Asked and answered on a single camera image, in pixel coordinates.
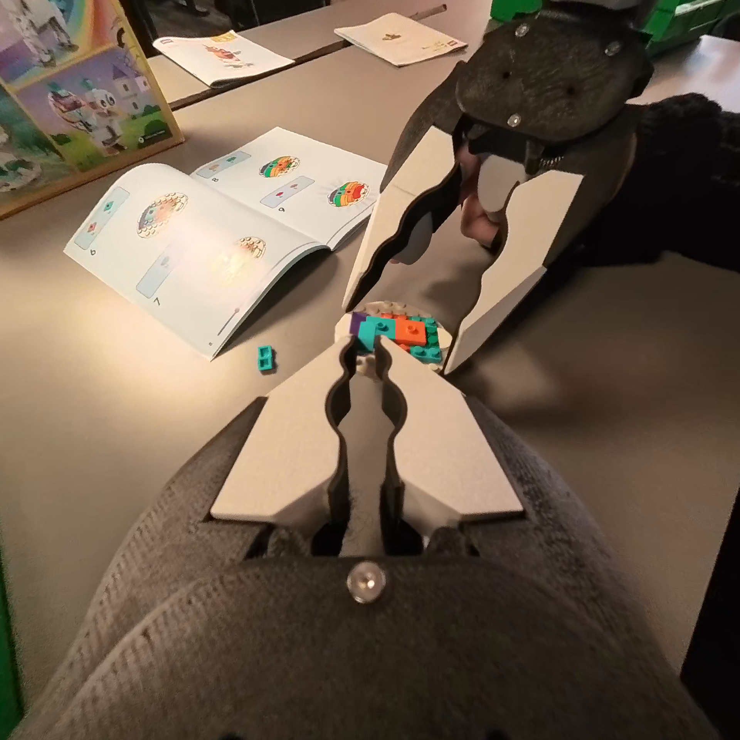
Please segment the green plastic bin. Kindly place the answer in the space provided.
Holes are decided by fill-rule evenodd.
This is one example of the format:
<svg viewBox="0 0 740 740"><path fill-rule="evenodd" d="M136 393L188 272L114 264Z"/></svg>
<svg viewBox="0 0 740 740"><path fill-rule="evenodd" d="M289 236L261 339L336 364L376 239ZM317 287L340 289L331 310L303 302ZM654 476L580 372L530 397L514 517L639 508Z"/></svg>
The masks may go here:
<svg viewBox="0 0 740 740"><path fill-rule="evenodd" d="M498 22L511 21L517 15L528 15L542 8L542 1L493 1L490 18ZM720 22L735 15L739 1L659 1L642 22L641 31L651 42L687 39L703 35Z"/></svg>

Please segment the closed booklet with small emblem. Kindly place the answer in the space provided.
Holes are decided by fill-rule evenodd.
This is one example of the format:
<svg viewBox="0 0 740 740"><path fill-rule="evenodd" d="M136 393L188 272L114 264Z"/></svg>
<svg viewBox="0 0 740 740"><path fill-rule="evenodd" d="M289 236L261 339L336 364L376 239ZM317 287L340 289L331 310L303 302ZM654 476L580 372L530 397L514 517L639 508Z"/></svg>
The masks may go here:
<svg viewBox="0 0 740 740"><path fill-rule="evenodd" d="M336 28L335 34L395 67L408 67L468 47L466 42L398 13L387 13L366 24Z"/></svg>

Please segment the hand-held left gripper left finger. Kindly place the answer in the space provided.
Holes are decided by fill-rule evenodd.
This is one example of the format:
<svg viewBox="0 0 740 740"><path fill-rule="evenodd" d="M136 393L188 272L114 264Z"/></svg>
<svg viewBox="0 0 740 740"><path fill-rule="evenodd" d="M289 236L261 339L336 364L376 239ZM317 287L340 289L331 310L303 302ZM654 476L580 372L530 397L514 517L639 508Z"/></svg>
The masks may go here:
<svg viewBox="0 0 740 740"><path fill-rule="evenodd" d="M294 530L346 526L348 460L339 424L351 408L355 372L355 338L345 335L261 400L213 518Z"/></svg>

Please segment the closed booklet with red figure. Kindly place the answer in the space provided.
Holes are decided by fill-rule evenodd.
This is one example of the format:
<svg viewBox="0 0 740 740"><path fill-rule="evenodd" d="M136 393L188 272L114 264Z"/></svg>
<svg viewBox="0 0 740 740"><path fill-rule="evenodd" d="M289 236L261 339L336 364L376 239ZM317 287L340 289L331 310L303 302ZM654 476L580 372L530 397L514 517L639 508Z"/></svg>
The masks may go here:
<svg viewBox="0 0 740 740"><path fill-rule="evenodd" d="M233 30L193 39L164 36L153 41L153 48L208 87L253 79L294 65L293 59L251 42Z"/></svg>

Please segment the person's right hand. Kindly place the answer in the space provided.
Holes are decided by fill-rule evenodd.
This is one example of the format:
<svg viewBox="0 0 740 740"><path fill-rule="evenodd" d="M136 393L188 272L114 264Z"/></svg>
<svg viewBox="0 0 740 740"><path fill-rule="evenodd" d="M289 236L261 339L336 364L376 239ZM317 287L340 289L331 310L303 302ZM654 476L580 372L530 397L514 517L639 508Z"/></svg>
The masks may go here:
<svg viewBox="0 0 740 740"><path fill-rule="evenodd" d="M479 199L478 184L482 162L478 155L469 152L467 145L458 149L457 161L462 175L459 192L461 233L483 248L492 249L500 224L489 217Z"/></svg>

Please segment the open light blue instruction booklet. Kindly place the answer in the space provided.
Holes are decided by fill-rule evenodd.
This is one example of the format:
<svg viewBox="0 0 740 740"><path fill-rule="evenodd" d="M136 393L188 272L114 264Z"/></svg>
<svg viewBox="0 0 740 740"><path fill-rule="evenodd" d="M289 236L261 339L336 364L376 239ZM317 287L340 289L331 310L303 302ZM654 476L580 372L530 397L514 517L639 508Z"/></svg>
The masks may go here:
<svg viewBox="0 0 740 740"><path fill-rule="evenodd" d="M212 359L293 265L364 227L385 171L275 127L189 175L135 166L64 253Z"/></svg>

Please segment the colourful lego set box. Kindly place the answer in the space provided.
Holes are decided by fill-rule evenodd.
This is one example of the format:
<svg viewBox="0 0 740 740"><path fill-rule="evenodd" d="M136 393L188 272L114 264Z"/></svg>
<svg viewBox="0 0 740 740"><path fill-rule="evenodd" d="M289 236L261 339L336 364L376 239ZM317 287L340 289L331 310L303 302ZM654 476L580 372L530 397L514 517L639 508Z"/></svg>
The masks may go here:
<svg viewBox="0 0 740 740"><path fill-rule="evenodd" d="M1 2L1 218L183 140L120 2Z"/></svg>

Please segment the person's right forearm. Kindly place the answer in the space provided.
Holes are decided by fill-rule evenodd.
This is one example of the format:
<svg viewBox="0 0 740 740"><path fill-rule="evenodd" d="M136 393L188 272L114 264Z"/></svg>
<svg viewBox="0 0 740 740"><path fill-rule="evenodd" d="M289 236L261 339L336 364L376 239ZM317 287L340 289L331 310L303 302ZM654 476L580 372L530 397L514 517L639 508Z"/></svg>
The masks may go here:
<svg viewBox="0 0 740 740"><path fill-rule="evenodd" d="M739 114L698 93L642 106L636 154L582 238L582 266L668 253L739 272Z"/></svg>

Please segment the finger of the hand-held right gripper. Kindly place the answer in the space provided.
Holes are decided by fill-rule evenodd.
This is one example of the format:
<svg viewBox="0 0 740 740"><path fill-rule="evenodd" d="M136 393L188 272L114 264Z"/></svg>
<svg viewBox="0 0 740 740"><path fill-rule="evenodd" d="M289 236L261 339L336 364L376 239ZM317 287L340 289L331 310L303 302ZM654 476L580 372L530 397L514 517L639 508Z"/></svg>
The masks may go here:
<svg viewBox="0 0 740 740"><path fill-rule="evenodd" d="M480 279L479 297L459 325L444 375L472 356L545 274L545 259L582 180L580 174L546 172L512 190L503 247Z"/></svg>
<svg viewBox="0 0 740 740"><path fill-rule="evenodd" d="M353 310L387 263L412 245L420 223L434 230L457 206L462 185L452 134L430 127L381 192L348 279L342 307Z"/></svg>

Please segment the round multicoloured lego build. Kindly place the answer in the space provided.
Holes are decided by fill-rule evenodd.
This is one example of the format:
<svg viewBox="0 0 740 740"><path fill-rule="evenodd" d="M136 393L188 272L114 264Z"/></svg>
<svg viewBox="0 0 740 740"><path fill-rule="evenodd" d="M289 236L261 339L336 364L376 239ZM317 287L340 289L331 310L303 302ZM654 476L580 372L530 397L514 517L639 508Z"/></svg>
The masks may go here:
<svg viewBox="0 0 740 740"><path fill-rule="evenodd" d="M376 336L385 336L398 348L441 375L449 354L452 337L428 312L406 303L371 301L346 313L335 325L334 340L352 335L357 338L357 373L376 377Z"/></svg>

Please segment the green upright panel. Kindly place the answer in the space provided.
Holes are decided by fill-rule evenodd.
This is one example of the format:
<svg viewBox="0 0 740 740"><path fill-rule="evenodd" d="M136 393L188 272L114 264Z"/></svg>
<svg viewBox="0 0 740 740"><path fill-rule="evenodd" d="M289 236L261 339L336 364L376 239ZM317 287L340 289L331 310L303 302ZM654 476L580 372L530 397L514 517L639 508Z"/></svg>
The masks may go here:
<svg viewBox="0 0 740 740"><path fill-rule="evenodd" d="M5 571L1 567L1 739L7 739L22 720L24 699L8 603Z"/></svg>

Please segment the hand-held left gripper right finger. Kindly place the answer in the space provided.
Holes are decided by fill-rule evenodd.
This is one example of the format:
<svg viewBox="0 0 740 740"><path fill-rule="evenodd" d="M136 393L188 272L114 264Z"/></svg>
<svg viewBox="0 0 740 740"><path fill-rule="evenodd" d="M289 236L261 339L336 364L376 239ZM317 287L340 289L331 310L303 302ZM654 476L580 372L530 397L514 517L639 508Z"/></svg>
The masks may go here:
<svg viewBox="0 0 740 740"><path fill-rule="evenodd" d="M393 425L381 496L387 526L433 533L523 513L463 393L385 337L377 376Z"/></svg>

